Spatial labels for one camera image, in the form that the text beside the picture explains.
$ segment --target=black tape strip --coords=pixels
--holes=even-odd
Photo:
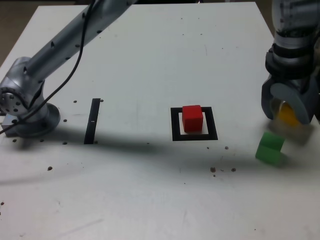
[[[94,144],[99,107],[100,107],[100,98],[93,98],[91,102],[91,109],[90,109],[88,124],[86,126],[83,144]]]

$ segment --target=yellow object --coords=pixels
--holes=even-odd
[[[282,104],[278,112],[277,118],[282,120],[291,127],[296,127],[300,125],[300,122],[296,118],[294,110],[286,102]]]

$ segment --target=black cable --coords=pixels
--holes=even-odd
[[[25,116],[23,119],[13,123],[12,125],[6,127],[5,129],[3,129],[2,131],[0,131],[0,134],[5,133],[6,131],[12,129],[13,127],[25,122],[26,120],[28,120],[29,118],[31,118],[33,115],[35,115],[57,92],[59,92],[71,79],[71,77],[74,75],[74,73],[77,70],[77,67],[80,63],[81,57],[82,57],[82,52],[84,50],[84,45],[85,45],[85,37],[86,37],[86,31],[87,31],[87,26],[88,26],[88,22],[91,16],[91,10],[95,4],[96,0],[92,0],[88,11],[86,12],[85,18],[84,18],[84,23],[83,23],[83,29],[82,29],[82,35],[81,35],[81,44],[80,44],[80,51],[79,51],[79,56],[78,59],[76,60],[76,63],[71,71],[71,73],[69,74],[69,76],[66,78],[66,80],[64,80],[64,82],[56,89],[54,90],[34,111],[32,111],[31,113],[29,113],[27,116]]]

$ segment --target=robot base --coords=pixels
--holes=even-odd
[[[54,130],[60,122],[60,113],[56,106],[47,103],[47,115],[35,122],[24,122],[5,132],[7,137],[34,138],[47,134]],[[1,124],[5,129],[19,119],[7,114]]]

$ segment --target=green cube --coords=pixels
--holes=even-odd
[[[284,142],[283,137],[265,132],[256,150],[255,158],[273,166],[281,165],[284,155],[280,151]]]

